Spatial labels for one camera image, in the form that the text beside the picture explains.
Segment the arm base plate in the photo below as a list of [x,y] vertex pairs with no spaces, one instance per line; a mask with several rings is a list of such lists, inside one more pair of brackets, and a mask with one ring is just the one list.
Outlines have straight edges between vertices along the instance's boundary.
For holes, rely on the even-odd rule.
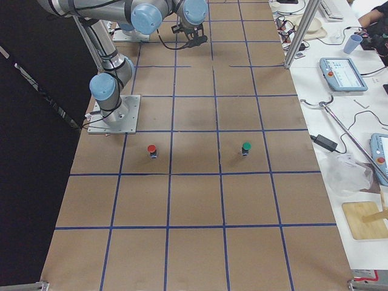
[[101,115],[97,102],[94,111],[97,114],[91,116],[90,124],[87,125],[89,134],[135,134],[138,122],[138,114],[141,95],[121,95],[121,105],[112,113],[103,112]]
[[113,34],[114,42],[149,42],[149,35],[144,35],[136,30],[116,30]]

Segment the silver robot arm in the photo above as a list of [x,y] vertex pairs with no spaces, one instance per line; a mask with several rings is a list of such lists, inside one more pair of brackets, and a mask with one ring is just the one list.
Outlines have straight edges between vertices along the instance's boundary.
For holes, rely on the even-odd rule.
[[172,32],[184,33],[183,49],[207,42],[203,22],[205,1],[40,1],[40,6],[58,18],[73,17],[100,73],[89,83],[97,111],[85,124],[89,133],[135,133],[140,96],[125,96],[123,88],[135,73],[132,61],[117,51],[106,22],[114,22],[131,42],[147,41],[163,20],[176,14]]

